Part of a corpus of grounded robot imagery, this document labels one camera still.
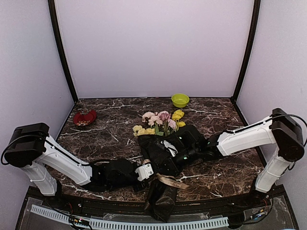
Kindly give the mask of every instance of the red bowl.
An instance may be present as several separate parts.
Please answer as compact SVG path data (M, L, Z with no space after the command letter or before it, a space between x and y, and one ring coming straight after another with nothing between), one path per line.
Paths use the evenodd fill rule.
M95 110L91 110L88 113L85 113L84 111L78 112L74 117L73 117L73 123L77 126L88 126L91 124L93 121L95 121L97 117L97 113Z

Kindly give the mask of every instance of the white bracket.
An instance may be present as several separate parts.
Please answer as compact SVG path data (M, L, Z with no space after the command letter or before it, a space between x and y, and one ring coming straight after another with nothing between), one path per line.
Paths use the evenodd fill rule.
M152 165L150 163L144 164L135 170L136 173L139 174L138 181L143 181L148 179L154 173Z
M163 144L164 147L170 151L173 157L175 157L176 154L178 153L178 150L176 149L176 147L172 145L171 143L169 143L167 140L161 141L161 144Z

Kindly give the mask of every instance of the lavender wall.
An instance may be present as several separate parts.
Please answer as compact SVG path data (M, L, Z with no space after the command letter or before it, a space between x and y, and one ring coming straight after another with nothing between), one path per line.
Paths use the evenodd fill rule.
M80 98L233 94L253 0L56 3Z
M255 43L238 100L249 123L280 107L307 120L307 1L262 1ZM263 148L266 159L269 146ZM283 183L300 229L307 226L307 156Z
M58 134L73 101L60 64L46 0L0 1L0 151L17 126L45 122ZM29 186L0 165L0 229L15 229Z

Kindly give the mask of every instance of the wire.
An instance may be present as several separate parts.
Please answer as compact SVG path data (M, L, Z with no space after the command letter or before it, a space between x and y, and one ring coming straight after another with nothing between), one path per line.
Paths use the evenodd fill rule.
M263 201L265 202L265 208L267 208L268 207L268 202L265 199L263 199Z
M237 207L237 208L248 208L249 206L246 205L246 206L241 206L241 205L235 205L235 204L227 204L228 206L231 206L231 207Z
M68 222L69 222L69 224L72 224L72 225L73 225L73 229L75 229L75 230L84 229L83 227L76 226L76 225L74 224L74 222L71 221L71 219L77 220L77 218L74 217L74 216L72 215L72 205L71 205L71 203L68 202L68 205L71 207L71 213L70 213L70 214L66 214L66 213L63 213L63 212L61 212L61 211L55 209L53 206L51 206L51 205L48 203L47 200L45 200L45 202L46 202L46 204L47 204L52 210L54 210L54 211L56 211L56 212L58 212L58 213L60 213L60 214L62 214L62 215L65 215L65 216L69 217ZM82 224L82 225L85 225L85 226L88 226L91 230L93 230L93 228L92 228L92 226L91 226L90 224L86 224L86 223L84 223L84 222L82 222L81 224Z
M307 128L307 122L303 118L301 118L300 116L295 115L295 114L282 114L282 115L278 115L278 116L273 116L273 117L267 119L265 122L271 121L271 120L279 118L279 117L285 117L285 116L292 116L292 117L296 117L296 118L300 119L305 124L305 126Z
M290 166L288 166L287 169L288 169L289 171L291 171L291 170L294 168L295 164L296 164L296 161L293 163L293 165L291 166L291 168L289 168Z
M274 206L274 196L273 196L274 193L273 193L273 191L274 191L274 189L272 189L272 205L271 205L271 208L263 218L261 218L259 221L255 221L255 222L251 222L251 223L247 223L247 222L250 221L250 220L253 220L253 219L247 219L247 220L240 222L240 223L229 222L229 224L230 225L249 225L249 224L257 224L257 223L263 221L270 214L270 212L273 210L273 206Z
M2 155L1 155L1 164L3 164L3 165L8 165L8 164L10 164L10 163L8 163L8 162L7 162L7 163L3 162L3 157L4 157L5 152L6 152L16 141L18 141L18 140L20 140L20 139L23 139L23 138L28 138L28 137L40 138L40 139L43 138L42 136L39 136L39 135L24 135L24 136L21 136L21 137L16 138L16 139L13 140L13 141L4 149L4 151L2 152Z
M107 160L107 159L98 159L98 160L95 160L93 162L90 162L88 164L82 164L80 162L78 162L77 160L75 160L73 157L71 157L70 155L68 155L67 153L65 153L64 151L60 150L58 147L54 146L52 143L50 143L48 140L46 140L46 142L51 146L51 147L54 147L57 151L59 151L60 153L62 153L64 156L68 157L69 159L71 159L73 162L77 163L77 164L80 164L81 166L91 166L93 164L96 164L98 162L102 162L102 161L107 161L107 162L110 162L110 160Z
M268 122L268 121L271 121L271 120L274 120L276 118L279 118L279 117L285 117L285 116L292 116L292 117L296 117L298 119L300 119L306 126L307 128L307 122L301 118L300 116L298 115L295 115L295 114L282 114L282 115L278 115L278 116L273 116L273 117L270 117L269 119L265 120L265 121L261 121L261 122L258 122L256 124L253 124L253 125L250 125L250 126L247 126L247 127L244 127L244 128L241 128L241 129L238 129L238 130L233 130L232 134L235 134L235 133L239 133L239 132L242 132L246 129L249 129L249 128L252 128L252 127L255 127L255 126L259 126L259 125L262 125L264 122ZM305 143L304 143L304 147L306 146L307 144L307 137L306 137L306 140L305 140Z

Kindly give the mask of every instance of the dark marble surface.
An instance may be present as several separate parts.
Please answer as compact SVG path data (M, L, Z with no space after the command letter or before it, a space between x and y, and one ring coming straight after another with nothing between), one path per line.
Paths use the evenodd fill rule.
M76 126L73 116L80 109L94 109L97 119L89 126ZM170 98L118 98L80 100L72 111L58 139L60 145L78 158L90 162L97 159L127 158L141 163L140 147L132 128L143 125L142 114L148 111L170 113L177 110ZM195 125L209 137L224 129L243 126L229 99L191 98L182 109L182 121ZM190 185L187 191L179 190L177 201L211 199L247 193L253 179L263 169L254 149L248 149L218 161L187 167L177 179ZM134 192L131 187L112 192L86 191L71 179L49 169L63 185L63 193L96 199L143 202L147 190Z

